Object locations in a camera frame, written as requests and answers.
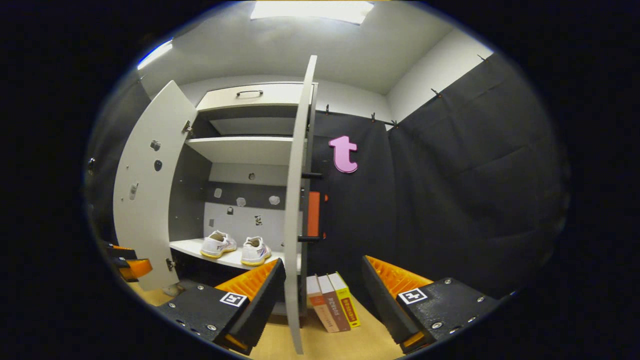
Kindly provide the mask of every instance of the white sneaker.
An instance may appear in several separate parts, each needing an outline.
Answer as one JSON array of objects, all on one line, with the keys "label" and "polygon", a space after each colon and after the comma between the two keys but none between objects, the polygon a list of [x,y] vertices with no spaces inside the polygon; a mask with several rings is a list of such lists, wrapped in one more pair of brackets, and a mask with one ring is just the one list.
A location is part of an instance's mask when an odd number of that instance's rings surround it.
[{"label": "white sneaker", "polygon": [[209,237],[202,242],[200,253],[210,258],[217,259],[227,251],[233,251],[237,248],[236,241],[229,234],[221,233],[215,230]]},{"label": "white sneaker", "polygon": [[264,264],[264,260],[271,256],[271,249],[262,241],[260,236],[247,238],[242,247],[241,263],[249,266]]}]

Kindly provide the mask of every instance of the book spine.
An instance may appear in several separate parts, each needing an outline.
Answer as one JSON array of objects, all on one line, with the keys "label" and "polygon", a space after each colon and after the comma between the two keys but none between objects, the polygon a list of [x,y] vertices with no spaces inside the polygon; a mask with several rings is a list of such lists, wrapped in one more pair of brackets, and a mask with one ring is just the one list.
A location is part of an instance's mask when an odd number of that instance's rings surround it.
[{"label": "book spine", "polygon": [[336,323],[333,321],[333,317],[329,312],[329,307],[324,303],[324,297],[321,294],[318,296],[309,296],[309,301],[311,301],[311,305],[313,305],[314,310],[316,310],[316,314],[320,318],[320,321],[327,332],[340,331]]},{"label": "book spine", "polygon": [[349,326],[351,326],[351,328],[360,326],[360,319],[358,318],[356,308],[353,306],[353,302],[351,301],[349,288],[336,290],[335,293],[338,296],[338,301],[340,301],[340,306],[342,306],[342,310],[349,322]]},{"label": "book spine", "polygon": [[338,329],[340,329],[340,331],[351,330],[351,326],[349,326],[347,318],[344,316],[342,306],[340,306],[340,302],[338,301],[338,296],[335,294],[335,291],[330,291],[328,293],[324,293],[323,295],[324,301],[329,307],[329,312],[331,312],[336,325],[338,325]]}]

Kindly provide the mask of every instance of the ceiling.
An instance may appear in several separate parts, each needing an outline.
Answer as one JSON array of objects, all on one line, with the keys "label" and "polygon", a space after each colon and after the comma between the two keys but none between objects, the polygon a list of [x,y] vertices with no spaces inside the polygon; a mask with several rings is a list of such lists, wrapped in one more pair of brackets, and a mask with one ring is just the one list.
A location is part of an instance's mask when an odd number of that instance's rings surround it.
[{"label": "ceiling", "polygon": [[429,49],[453,29],[421,8],[375,2],[357,26],[320,18],[250,20],[253,1],[232,3],[173,39],[173,48],[140,70],[150,93],[242,75],[304,76],[317,55],[315,79],[386,95]]}]

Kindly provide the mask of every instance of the drawer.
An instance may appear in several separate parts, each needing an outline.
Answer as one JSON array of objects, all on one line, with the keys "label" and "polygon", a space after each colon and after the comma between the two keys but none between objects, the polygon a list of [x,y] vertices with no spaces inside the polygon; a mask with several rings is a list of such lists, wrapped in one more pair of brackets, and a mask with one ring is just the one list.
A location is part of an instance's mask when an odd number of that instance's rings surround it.
[{"label": "drawer", "polygon": [[196,109],[205,111],[242,106],[297,106],[300,102],[302,86],[301,83],[277,83],[213,90],[204,95]]}]

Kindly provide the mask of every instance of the ceiling light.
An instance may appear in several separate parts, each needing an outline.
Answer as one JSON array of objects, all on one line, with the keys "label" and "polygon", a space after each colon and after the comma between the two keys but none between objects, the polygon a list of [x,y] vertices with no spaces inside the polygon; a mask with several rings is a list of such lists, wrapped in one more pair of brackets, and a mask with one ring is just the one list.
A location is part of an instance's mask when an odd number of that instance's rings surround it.
[{"label": "ceiling light", "polygon": [[362,24],[373,4],[367,1],[256,1],[251,20],[265,17],[324,17]]},{"label": "ceiling light", "polygon": [[160,55],[166,53],[167,51],[171,50],[171,48],[173,47],[173,45],[171,45],[171,41],[173,41],[173,39],[165,42],[164,44],[156,47],[151,53],[149,53],[149,55],[146,55],[144,57],[144,59],[142,59],[140,61],[140,63],[138,64],[138,70],[142,69],[143,67],[147,66],[150,62],[154,61],[155,59],[157,59],[158,57],[160,57]]}]

